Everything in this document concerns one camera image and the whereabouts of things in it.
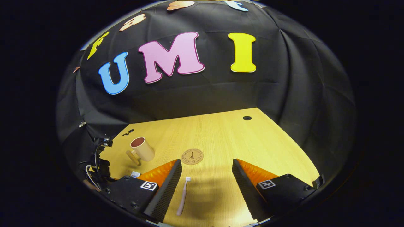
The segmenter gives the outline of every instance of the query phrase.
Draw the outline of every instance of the letter m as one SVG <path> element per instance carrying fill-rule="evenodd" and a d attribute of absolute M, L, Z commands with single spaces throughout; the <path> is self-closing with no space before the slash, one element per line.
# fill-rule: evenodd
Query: letter m
<path fill-rule="evenodd" d="M 163 77 L 163 74 L 157 71 L 156 64 L 165 74 L 172 76 L 177 58 L 179 58 L 177 69 L 179 74 L 192 74 L 204 70 L 205 66 L 199 61 L 196 51 L 197 37 L 197 32 L 181 33 L 175 37 L 169 51 L 157 41 L 148 42 L 139 47 L 139 52 L 143 53 L 145 58 L 147 71 L 145 82 L 154 83 Z"/>

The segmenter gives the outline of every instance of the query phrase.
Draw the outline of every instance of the orange letter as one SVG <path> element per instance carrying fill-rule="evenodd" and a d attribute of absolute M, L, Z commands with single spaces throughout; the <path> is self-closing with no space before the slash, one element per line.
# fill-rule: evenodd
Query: orange letter
<path fill-rule="evenodd" d="M 194 1 L 175 1 L 168 5 L 167 10 L 171 11 L 171 10 L 175 10 L 175 9 L 179 9 L 179 8 L 185 8 L 185 7 L 189 7 L 193 4 L 195 4 Z"/>
<path fill-rule="evenodd" d="M 144 19 L 146 19 L 145 14 L 140 14 L 139 16 L 135 16 L 132 19 L 128 20 L 126 23 L 124 23 L 124 25 L 122 26 L 121 29 L 119 29 L 119 31 L 122 32 L 123 30 L 127 29 L 128 27 L 142 22 Z"/>

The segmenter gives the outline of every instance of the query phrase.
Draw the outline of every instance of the small white object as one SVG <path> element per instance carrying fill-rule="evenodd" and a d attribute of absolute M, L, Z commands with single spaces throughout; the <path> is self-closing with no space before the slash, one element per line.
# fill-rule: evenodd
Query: small white object
<path fill-rule="evenodd" d="M 87 124 L 86 122 L 82 122 L 78 127 L 81 128 L 81 127 L 83 127 L 83 126 L 86 125 L 86 124 Z"/>
<path fill-rule="evenodd" d="M 132 171 L 132 173 L 130 174 L 131 177 L 137 178 L 138 176 L 140 176 L 139 172 L 136 171 Z"/>
<path fill-rule="evenodd" d="M 185 196 L 187 195 L 187 182 L 191 181 L 191 177 L 186 177 L 185 178 L 185 184 L 184 184 L 184 189 L 182 190 L 182 198 L 181 198 L 181 203 L 178 207 L 177 210 L 177 216 L 180 216 L 182 214 L 182 210 L 184 209 L 184 204 L 185 204 Z"/>

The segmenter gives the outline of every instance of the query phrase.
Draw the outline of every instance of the screw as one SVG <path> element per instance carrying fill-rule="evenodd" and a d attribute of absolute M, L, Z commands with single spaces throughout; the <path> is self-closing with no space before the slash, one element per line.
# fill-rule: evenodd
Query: screw
<path fill-rule="evenodd" d="M 134 210 L 136 210 L 137 208 L 139 208 L 139 205 L 137 205 L 135 202 L 131 202 L 130 203 L 133 207 Z"/>
<path fill-rule="evenodd" d="M 80 68 L 80 66 L 79 66 L 79 67 L 76 67 L 76 69 L 75 69 L 73 72 L 75 73 L 79 68 Z"/>

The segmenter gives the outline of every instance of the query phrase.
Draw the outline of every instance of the yellow letter i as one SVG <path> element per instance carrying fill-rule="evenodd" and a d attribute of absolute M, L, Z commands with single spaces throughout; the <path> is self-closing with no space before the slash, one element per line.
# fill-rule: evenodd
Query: yellow letter i
<path fill-rule="evenodd" d="M 230 69 L 233 72 L 255 72 L 257 67 L 253 64 L 252 44 L 255 37 L 245 33 L 230 33 L 229 38 L 234 42 L 235 58 Z"/>

